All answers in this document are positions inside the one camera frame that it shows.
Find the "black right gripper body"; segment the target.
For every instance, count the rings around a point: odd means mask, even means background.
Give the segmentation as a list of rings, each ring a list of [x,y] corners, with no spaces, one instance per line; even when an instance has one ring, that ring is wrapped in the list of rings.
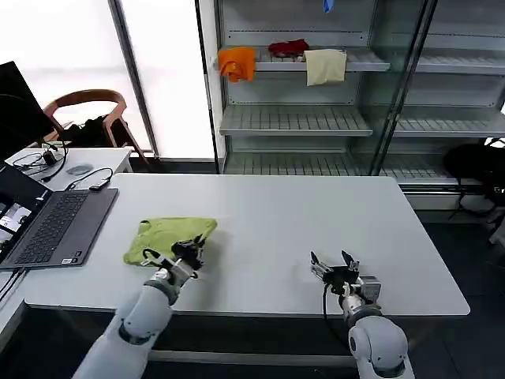
[[[346,266],[332,266],[329,271],[323,274],[323,281],[330,287],[334,295],[343,295],[344,286],[357,282],[359,270],[347,268]]]

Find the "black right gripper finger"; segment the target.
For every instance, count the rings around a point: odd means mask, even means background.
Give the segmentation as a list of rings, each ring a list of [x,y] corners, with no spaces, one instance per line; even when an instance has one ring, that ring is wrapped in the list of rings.
[[[317,277],[325,277],[331,272],[331,269],[320,261],[313,251],[310,252],[310,265],[312,273]]]
[[[341,251],[342,259],[344,260],[347,270],[349,272],[359,272],[360,262],[355,261],[353,257],[347,253],[345,250]]]

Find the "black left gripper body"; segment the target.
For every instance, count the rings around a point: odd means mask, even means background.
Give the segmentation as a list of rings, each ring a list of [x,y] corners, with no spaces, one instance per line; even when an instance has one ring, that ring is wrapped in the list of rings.
[[[198,250],[191,247],[192,240],[179,241],[172,245],[171,251],[174,256],[181,258],[194,271],[199,271],[203,266],[201,257],[198,257]]]

